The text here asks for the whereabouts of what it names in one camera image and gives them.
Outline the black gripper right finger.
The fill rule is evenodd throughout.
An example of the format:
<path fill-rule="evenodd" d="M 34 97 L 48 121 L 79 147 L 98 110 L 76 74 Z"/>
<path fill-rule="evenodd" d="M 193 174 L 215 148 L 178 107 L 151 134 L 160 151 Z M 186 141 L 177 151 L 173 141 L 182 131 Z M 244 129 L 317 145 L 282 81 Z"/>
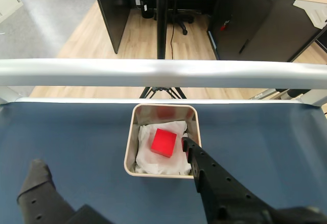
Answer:
<path fill-rule="evenodd" d="M 283 217 L 252 194 L 193 140 L 181 139 L 208 223 L 283 223 Z"/>

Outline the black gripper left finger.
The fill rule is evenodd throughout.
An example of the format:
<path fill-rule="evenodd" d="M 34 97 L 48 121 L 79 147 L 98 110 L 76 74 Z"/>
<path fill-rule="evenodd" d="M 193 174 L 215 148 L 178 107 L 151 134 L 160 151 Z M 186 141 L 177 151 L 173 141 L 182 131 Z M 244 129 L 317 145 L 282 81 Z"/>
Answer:
<path fill-rule="evenodd" d="M 48 165 L 40 159 L 31 162 L 17 203 L 24 223 L 111 223 L 89 205 L 75 210 L 57 192 Z"/>

